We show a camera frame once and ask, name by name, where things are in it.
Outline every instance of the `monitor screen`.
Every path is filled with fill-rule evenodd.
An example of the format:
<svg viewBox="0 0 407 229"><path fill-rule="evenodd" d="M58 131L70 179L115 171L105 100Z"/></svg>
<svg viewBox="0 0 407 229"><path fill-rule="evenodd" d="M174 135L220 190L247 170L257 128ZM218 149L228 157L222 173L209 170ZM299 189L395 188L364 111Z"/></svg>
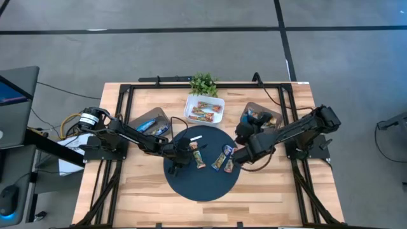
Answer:
<svg viewBox="0 0 407 229"><path fill-rule="evenodd" d="M9 81L0 80L0 106L28 101L29 99L22 93L15 90Z"/></svg>

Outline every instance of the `white paper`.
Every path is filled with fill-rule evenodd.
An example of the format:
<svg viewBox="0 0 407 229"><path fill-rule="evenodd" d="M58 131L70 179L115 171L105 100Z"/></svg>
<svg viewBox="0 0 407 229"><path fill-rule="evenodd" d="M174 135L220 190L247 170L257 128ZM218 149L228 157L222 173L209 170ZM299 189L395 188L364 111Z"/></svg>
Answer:
<svg viewBox="0 0 407 229"><path fill-rule="evenodd" d="M73 136L73 137L67 138L63 141L59 141L58 144L65 146L65 144L69 143L70 141L72 141L76 138L74 141L72 141L68 145L66 145L66 147L68 147L69 149L71 149L77 153L84 155L85 152L82 149L80 149L79 146L86 144L88 142L88 137L91 135L92 134L83 134L83 135L80 135L78 138L77 138L77 136ZM62 159L58 159L58 163L59 163L59 175L60 176L69 175L69 174L66 174L65 172L77 172L77 171L83 169L80 166L66 162Z"/></svg>

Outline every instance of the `gray floor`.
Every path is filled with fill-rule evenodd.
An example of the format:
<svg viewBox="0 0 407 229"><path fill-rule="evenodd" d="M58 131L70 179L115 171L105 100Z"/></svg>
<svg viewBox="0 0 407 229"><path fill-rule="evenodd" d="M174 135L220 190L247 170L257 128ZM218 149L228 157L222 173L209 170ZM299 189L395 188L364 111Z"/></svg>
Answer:
<svg viewBox="0 0 407 229"><path fill-rule="evenodd" d="M406 25L406 1L283 0L286 26ZM11 0L0 30L276 26L273 1ZM342 126L331 137L334 176L346 222L405 228L406 164L377 152L376 122L407 110L407 31L288 32L298 81L309 81L316 104L332 106ZM89 96L108 81L191 75L222 80L287 81L279 32L1 36L0 69L37 65L39 80ZM39 85L33 108L58 125L98 101ZM30 126L45 127L35 116ZM397 129L379 132L392 158L407 160ZM50 215L36 228L67 226L77 189L43 196ZM61 209L54 205L66 204Z"/></svg>

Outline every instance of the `small plant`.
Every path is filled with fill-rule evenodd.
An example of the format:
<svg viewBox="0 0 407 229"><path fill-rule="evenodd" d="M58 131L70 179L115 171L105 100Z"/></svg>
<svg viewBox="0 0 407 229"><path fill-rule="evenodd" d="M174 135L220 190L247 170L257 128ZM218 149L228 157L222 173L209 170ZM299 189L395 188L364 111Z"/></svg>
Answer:
<svg viewBox="0 0 407 229"><path fill-rule="evenodd" d="M217 97L215 81L216 79L213 80L210 73L196 73L190 81L192 88L190 94Z"/></svg>

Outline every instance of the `desk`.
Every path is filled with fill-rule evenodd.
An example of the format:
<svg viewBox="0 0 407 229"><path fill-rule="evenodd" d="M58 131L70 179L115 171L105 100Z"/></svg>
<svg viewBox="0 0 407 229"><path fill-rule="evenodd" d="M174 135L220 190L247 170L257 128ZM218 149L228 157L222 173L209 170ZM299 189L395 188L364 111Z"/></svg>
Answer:
<svg viewBox="0 0 407 229"><path fill-rule="evenodd" d="M314 106L310 85L292 83L292 87L297 108ZM104 86L100 107L107 109L111 114L116 110L119 88L120 83L106 83ZM135 90L130 121L155 107L161 107L168 117L183 118L189 91L189 89ZM278 101L279 94L276 89L270 88L267 91ZM248 102L255 102L281 113L280 106L274 104L261 88L222 88L219 89L218 96L225 101L223 120L219 128L232 138L240 115ZM300 117L307 113L307 110L298 111ZM288 114L289 121L293 121L291 112ZM174 123L174 134L184 128L183 123ZM243 222L244 226L300 226L291 163L286 157L283 144L276 145L276 149L272 161L263 170L253 173L241 171L236 185L225 196L211 202L194 202L178 195L167 184L162 158L149 156L136 145L130 144L121 172L113 226L143 227L163 223L163 226L236 227L237 221ZM264 160L266 158L258 161L252 168L259 167ZM316 195L337 220L343 221L331 169L317 159L309 160L309 164ZM72 223L81 220L89 210L98 166L99 162L96 161L85 166ZM105 206L108 206L109 202L110 198L107 197ZM308 220L312 221L306 195L305 203ZM102 223L105 223L106 219L107 207L104 208Z"/></svg>

